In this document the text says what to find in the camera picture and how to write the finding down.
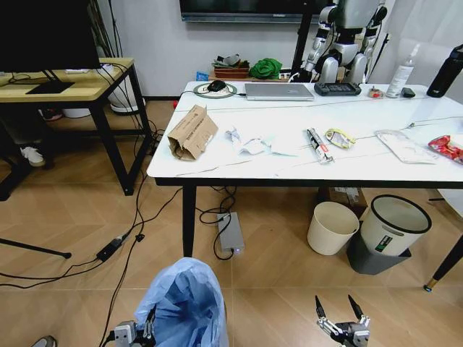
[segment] laptop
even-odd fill
[[[246,83],[248,100],[312,101],[313,94],[302,83]]]

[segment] green cloth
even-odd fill
[[[249,75],[261,80],[277,80],[282,66],[278,60],[265,58],[251,68]]]

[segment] red snack bag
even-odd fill
[[[429,147],[457,163],[463,164],[463,147],[451,141],[450,135],[444,135],[429,142]]]

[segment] cardboard box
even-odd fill
[[[348,207],[360,219],[368,208],[361,188],[318,188],[318,202],[338,202]]]
[[[208,110],[194,105],[167,135],[172,154],[181,160],[198,159],[217,130]]]

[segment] computer mouse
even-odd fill
[[[221,80],[215,80],[208,85],[208,90],[210,92],[219,92],[220,90],[226,88],[226,83]]]

